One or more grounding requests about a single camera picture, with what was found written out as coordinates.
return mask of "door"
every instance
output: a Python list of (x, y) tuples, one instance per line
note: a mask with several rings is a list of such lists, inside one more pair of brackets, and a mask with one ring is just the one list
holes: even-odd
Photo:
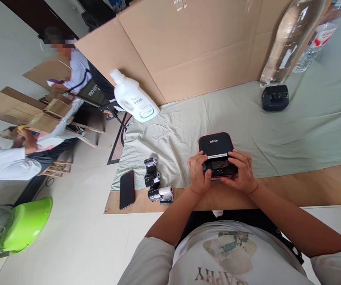
[(50, 8), (44, 0), (0, 0), (29, 27), (43, 35), (47, 26), (57, 27), (64, 36), (77, 35)]

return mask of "white label roll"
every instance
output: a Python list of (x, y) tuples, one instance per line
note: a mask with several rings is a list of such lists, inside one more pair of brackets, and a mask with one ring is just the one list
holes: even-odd
[(158, 190), (158, 193), (161, 195), (161, 196), (168, 196), (168, 195), (171, 195), (173, 193), (173, 188), (172, 187), (164, 187), (164, 188), (160, 188)]

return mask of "black chair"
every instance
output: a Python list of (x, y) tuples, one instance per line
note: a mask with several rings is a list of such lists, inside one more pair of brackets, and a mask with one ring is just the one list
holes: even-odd
[(85, 102), (87, 102), (90, 105), (93, 105), (97, 107), (100, 111), (104, 112), (104, 110), (107, 110), (112, 113), (112, 115), (119, 121), (119, 123), (123, 126), (125, 130), (127, 130), (127, 127), (124, 125), (124, 123), (119, 119), (115, 106), (121, 108), (121, 106), (118, 104), (117, 101), (111, 102), (110, 100), (106, 99), (103, 92), (99, 89), (98, 85), (95, 83), (95, 81), (91, 78), (91, 80), (87, 83), (87, 85), (82, 88), (81, 91), (77, 94), (71, 93), (74, 88), (77, 88), (83, 84), (83, 82), (86, 80), (87, 73), (90, 73), (90, 70), (86, 69), (84, 73), (83, 80), (78, 84), (70, 89), (66, 90), (66, 94), (70, 94), (72, 96), (75, 96)]

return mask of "t-shirt print graphic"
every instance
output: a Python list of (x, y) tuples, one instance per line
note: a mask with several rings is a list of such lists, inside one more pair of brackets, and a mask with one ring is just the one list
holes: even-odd
[(257, 249), (247, 232), (219, 232), (218, 238), (203, 243), (203, 248), (232, 275), (249, 272)]

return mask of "bottle cap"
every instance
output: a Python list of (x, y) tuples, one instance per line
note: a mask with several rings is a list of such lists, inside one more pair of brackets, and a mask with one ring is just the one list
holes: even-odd
[(334, 6), (341, 6), (341, 0), (337, 0)]
[(110, 75), (116, 84), (121, 84), (126, 79), (126, 76), (116, 68), (110, 72)]

